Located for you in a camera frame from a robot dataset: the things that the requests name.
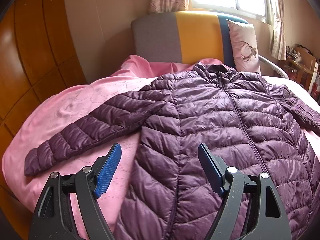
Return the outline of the pink bed cover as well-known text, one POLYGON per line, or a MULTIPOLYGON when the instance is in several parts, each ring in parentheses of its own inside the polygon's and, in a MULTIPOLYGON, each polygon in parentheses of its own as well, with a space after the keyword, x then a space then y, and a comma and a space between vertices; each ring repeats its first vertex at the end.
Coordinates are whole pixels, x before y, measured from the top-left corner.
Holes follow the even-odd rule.
MULTIPOLYGON (((93 164, 98 157, 107 154, 113 142, 63 161, 34 178, 24 176, 24 160, 32 148, 50 139, 68 124, 85 116, 109 98, 123 92, 139 90, 160 75, 191 70, 193 66, 173 62, 148 62, 142 57, 130 55, 120 70, 111 77, 94 81, 90 85, 73 86, 47 99, 27 118, 4 153, 2 171, 10 189, 28 210, 34 211, 40 193, 52 172, 58 171, 62 175, 73 174, 80 168, 93 164)), ((281 77, 263 77, 268 83, 286 85, 308 106, 319 112, 319 105, 315 100, 294 81, 281 77)), ((129 183, 139 136, 140 133, 136 132, 119 138, 122 148, 120 164, 107 193, 98 199, 112 231, 129 183)), ((298 233, 302 233, 303 229, 301 219, 302 222, 307 222, 307 218, 311 219, 311 215, 314 215, 313 220, 309 220, 311 223, 319 218, 319 198, 315 201, 316 210, 313 213, 310 213, 308 206, 303 206, 305 203, 301 203, 299 209, 288 213, 288 218, 293 218, 293 224, 290 221, 290 225, 293 229, 299 229, 298 233)))

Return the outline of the wooden desk shelf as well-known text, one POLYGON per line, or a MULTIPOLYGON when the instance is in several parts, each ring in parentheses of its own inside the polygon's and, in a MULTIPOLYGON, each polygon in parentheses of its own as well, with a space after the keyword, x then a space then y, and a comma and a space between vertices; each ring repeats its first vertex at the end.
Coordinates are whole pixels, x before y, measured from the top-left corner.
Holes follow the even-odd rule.
POLYGON ((315 81, 318 62, 313 53, 303 45, 286 47, 286 60, 280 62, 289 79, 302 86, 309 94, 315 81))

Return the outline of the grey yellow blue headboard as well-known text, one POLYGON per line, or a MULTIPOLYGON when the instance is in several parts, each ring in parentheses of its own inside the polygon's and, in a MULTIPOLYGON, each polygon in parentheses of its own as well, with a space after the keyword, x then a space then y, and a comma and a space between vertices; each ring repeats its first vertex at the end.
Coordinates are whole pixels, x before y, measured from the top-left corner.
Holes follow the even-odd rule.
POLYGON ((149 62, 194 64, 213 58, 234 67, 227 22, 243 18, 210 11, 152 14, 131 23, 136 55, 149 62))

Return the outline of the deer print pillow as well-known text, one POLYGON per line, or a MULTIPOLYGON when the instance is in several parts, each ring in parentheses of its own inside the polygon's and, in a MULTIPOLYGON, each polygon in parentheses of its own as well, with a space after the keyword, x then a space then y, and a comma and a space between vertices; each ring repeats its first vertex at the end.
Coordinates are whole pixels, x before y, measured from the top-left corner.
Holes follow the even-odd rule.
POLYGON ((227 20, 233 59, 239 72, 260 74, 257 38, 252 24, 227 20))

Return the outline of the wooden wardrobe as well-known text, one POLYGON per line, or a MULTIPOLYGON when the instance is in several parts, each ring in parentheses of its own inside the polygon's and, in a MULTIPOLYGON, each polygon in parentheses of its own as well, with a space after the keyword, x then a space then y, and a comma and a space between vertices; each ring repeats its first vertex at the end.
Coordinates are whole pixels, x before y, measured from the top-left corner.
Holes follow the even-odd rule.
POLYGON ((1 19, 1 152, 40 103, 84 83, 65 0, 13 0, 1 19))

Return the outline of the white red paper bag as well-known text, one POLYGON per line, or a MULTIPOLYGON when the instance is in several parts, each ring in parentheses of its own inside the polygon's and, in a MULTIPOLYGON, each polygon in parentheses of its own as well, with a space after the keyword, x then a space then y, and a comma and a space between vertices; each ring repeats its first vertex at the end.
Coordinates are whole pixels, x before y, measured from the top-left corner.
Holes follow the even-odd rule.
POLYGON ((310 85, 309 85, 309 88, 308 88, 308 93, 310 95, 312 94, 312 91, 313 91, 313 85, 316 84, 316 86, 317 86, 318 69, 319 69, 319 63, 316 62, 315 66, 313 68, 313 73, 311 75, 311 81, 310 81, 310 85))

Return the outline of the purple quilted down jacket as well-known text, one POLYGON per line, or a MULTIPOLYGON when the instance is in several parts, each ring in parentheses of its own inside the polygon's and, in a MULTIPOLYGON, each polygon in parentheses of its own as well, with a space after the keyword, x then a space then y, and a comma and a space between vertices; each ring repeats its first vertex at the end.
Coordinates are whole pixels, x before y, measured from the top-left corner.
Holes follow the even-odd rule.
POLYGON ((118 94, 69 124, 27 154, 24 174, 140 131, 116 239, 203 239, 221 204, 197 157, 206 144, 245 174, 270 175, 298 239, 319 211, 319 160, 306 129, 319 133, 319 113, 285 85, 198 63, 118 94))

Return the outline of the right pink curtain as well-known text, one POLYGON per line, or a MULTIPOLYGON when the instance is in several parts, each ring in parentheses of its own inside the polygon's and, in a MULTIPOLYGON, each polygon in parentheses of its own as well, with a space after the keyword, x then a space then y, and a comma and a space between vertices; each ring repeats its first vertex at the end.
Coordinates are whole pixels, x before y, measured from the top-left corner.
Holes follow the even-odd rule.
POLYGON ((272 10, 273 34, 271 38, 271 56, 279 61, 286 59, 286 41, 284 28, 284 0, 270 0, 272 10))

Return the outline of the grey bed rail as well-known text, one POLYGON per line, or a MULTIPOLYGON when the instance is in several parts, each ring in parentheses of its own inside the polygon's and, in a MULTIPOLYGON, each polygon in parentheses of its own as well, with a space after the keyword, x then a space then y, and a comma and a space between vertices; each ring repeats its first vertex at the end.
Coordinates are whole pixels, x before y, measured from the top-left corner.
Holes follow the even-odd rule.
POLYGON ((287 75, 287 73, 283 69, 281 69, 279 66, 277 66, 276 64, 274 64, 273 62, 271 62, 270 60, 268 60, 267 58, 265 58, 261 55, 258 55, 258 57, 259 57, 260 62, 266 64, 274 72, 279 74, 282 78, 289 79, 289 76, 287 75))

